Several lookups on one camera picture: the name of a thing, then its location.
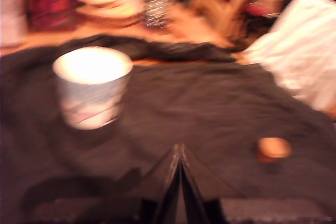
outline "stack of plates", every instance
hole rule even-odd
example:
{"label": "stack of plates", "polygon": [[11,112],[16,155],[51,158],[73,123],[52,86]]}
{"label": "stack of plates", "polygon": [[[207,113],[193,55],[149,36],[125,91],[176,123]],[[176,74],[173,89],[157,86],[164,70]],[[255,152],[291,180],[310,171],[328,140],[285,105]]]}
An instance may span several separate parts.
{"label": "stack of plates", "polygon": [[140,8],[131,0],[78,0],[85,6],[77,12],[97,22],[129,26],[140,20]]}

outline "small round object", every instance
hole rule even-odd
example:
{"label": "small round object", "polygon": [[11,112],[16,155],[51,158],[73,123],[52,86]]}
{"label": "small round object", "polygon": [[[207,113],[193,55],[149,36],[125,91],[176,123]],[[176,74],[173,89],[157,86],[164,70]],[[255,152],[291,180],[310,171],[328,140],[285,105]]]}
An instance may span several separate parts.
{"label": "small round object", "polygon": [[285,158],[291,153],[290,144],[279,137],[265,137],[259,141],[260,152],[269,158]]}

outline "cork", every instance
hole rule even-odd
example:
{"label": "cork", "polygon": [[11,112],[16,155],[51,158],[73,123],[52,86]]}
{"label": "cork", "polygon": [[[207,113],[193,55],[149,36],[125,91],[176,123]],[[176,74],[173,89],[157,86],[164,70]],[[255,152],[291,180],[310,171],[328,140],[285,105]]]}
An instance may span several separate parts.
{"label": "cork", "polygon": [[291,154],[290,144],[278,137],[265,137],[258,143],[258,159],[262,163],[272,163]]}

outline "paper cup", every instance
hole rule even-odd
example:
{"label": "paper cup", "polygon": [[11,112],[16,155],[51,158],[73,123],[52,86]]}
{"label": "paper cup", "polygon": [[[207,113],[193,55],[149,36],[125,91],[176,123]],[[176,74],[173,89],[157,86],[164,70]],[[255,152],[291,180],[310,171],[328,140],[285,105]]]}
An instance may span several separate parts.
{"label": "paper cup", "polygon": [[53,69],[65,121],[82,130],[113,122],[132,67],[127,55],[103,47],[84,47],[59,57]]}

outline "black fabric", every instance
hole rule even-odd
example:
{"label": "black fabric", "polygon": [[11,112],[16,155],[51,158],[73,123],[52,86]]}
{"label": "black fabric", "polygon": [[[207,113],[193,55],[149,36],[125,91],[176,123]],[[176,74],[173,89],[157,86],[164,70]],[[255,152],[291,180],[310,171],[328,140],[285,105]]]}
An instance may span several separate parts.
{"label": "black fabric", "polygon": [[[119,49],[132,59],[207,63],[134,66],[117,121],[80,131],[61,117],[51,65],[84,46]],[[287,139],[292,155],[258,163],[256,143],[268,136]],[[306,197],[336,217],[332,122],[277,87],[259,65],[236,64],[211,44],[106,35],[1,58],[1,223],[22,223],[43,202],[127,191],[175,143],[188,145],[242,195]]]}

